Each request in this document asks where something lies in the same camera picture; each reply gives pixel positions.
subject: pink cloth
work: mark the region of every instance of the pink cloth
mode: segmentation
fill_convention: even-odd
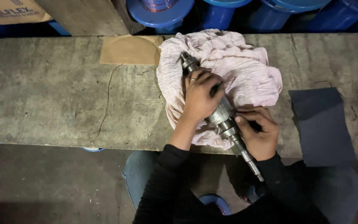
[[[245,104],[273,106],[282,89],[280,71],[268,66],[266,49],[246,44],[240,33],[207,29],[202,32],[182,35],[177,33],[160,46],[161,58],[157,68],[157,79],[162,95],[167,101],[168,120],[175,129],[183,113],[181,77],[182,66],[179,55],[187,51],[196,57],[201,66],[226,80],[226,97],[233,108]],[[211,145],[227,150],[233,146],[229,140],[222,140],[218,130],[198,125],[192,143]]]

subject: person's left hand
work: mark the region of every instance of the person's left hand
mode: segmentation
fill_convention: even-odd
[[[198,124],[216,110],[225,95],[223,79],[211,73],[211,69],[198,69],[188,74],[185,82],[186,102],[182,116]],[[217,84],[220,84],[219,88],[215,95],[211,96],[211,88]]]

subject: metal shaft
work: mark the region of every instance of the metal shaft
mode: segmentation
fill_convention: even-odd
[[[182,68],[188,72],[197,70],[200,63],[195,57],[191,57],[187,52],[180,54],[182,60]],[[259,181],[264,181],[261,172],[256,164],[252,161],[248,154],[246,144],[241,139],[239,128],[236,122],[233,121],[234,113],[229,101],[225,96],[219,102],[217,109],[214,113],[206,118],[206,120],[214,127],[219,127],[221,133],[219,134],[222,139],[231,140],[235,147],[240,151],[241,156],[244,158],[252,172],[258,177]]]

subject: person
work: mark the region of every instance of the person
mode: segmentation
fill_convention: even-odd
[[[250,154],[265,179],[267,193],[233,215],[211,211],[182,183],[183,163],[200,121],[213,113],[224,83],[210,69],[191,72],[185,80],[182,116],[161,154],[135,151],[123,170],[137,210],[133,223],[351,223],[358,209],[358,177],[351,167],[306,167],[302,161],[286,167],[276,152],[279,125],[269,109],[238,109],[235,121]],[[262,128],[256,132],[248,121]]]

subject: cardboard box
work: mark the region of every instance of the cardboard box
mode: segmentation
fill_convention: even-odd
[[[0,25],[37,23],[51,19],[33,0],[0,0]]]

